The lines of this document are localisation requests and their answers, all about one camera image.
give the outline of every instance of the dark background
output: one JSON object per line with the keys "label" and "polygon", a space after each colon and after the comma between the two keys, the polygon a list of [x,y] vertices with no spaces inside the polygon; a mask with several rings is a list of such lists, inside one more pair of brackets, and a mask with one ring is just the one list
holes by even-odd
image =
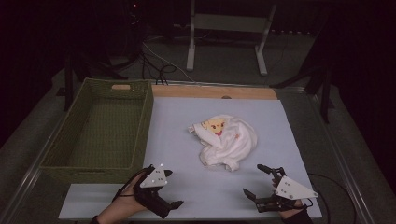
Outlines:
{"label": "dark background", "polygon": [[[119,32],[127,39],[135,35],[126,23],[131,18],[125,2],[0,2],[0,146],[50,89],[52,76],[64,68],[64,55],[70,46],[78,46],[102,61],[109,55],[128,55],[137,50],[134,41],[130,46],[107,44],[112,42],[110,34]],[[149,0],[144,7],[140,1],[132,2],[142,7],[142,20],[170,38],[174,23],[189,23],[189,1]],[[258,13],[244,9],[238,1],[197,3],[197,10],[206,12],[217,12],[220,8],[224,14]],[[340,4],[285,0],[278,1],[272,27],[276,33],[319,34],[302,70],[315,64],[332,64],[332,84],[339,88],[342,100],[393,189],[396,189],[391,178],[396,168],[395,15],[396,6],[391,1]],[[122,26],[124,29],[117,32],[112,30]]]}

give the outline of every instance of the wooden edge strip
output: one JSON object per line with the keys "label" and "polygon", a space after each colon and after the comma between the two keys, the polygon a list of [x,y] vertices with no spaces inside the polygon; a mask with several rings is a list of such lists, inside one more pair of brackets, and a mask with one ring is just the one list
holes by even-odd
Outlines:
{"label": "wooden edge strip", "polygon": [[152,85],[152,91],[156,97],[277,100],[268,88]]}

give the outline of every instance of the crumpled towel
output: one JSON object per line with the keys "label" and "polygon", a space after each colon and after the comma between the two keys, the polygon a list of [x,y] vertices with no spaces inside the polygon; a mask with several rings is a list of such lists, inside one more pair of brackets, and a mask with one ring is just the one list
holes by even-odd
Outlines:
{"label": "crumpled towel", "polygon": [[[211,121],[218,127],[222,125],[222,130],[216,133],[208,128]],[[218,115],[193,124],[189,127],[189,132],[195,133],[205,146],[200,153],[200,160],[205,167],[224,164],[226,170],[236,171],[239,169],[239,161],[257,146],[254,129],[242,119],[229,115]]]}

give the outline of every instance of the white board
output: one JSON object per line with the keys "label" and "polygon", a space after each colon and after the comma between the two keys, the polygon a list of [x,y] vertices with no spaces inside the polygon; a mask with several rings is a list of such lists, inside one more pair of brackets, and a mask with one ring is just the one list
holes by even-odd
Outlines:
{"label": "white board", "polygon": [[[199,153],[204,147],[188,127],[213,116],[227,114],[249,123],[258,135],[257,148],[240,161],[235,172],[205,168]],[[300,151],[296,146],[284,108],[277,100],[236,100],[156,97],[148,135],[144,164],[173,171],[168,184],[159,191],[166,201],[184,201],[166,219],[213,220],[278,217],[277,213],[258,213],[243,188],[258,197],[273,193],[272,175],[257,169],[257,164],[283,167],[286,174],[311,188]],[[71,186],[59,218],[82,219],[98,215],[111,202],[121,185]],[[317,201],[308,208],[311,217],[321,217]],[[150,211],[133,219],[161,219]]]}

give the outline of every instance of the green woven basket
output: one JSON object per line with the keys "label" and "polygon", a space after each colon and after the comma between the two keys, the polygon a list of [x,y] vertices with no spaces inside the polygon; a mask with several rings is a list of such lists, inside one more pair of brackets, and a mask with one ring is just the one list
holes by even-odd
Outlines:
{"label": "green woven basket", "polygon": [[142,169],[149,81],[86,78],[40,168],[65,183],[124,183]]}

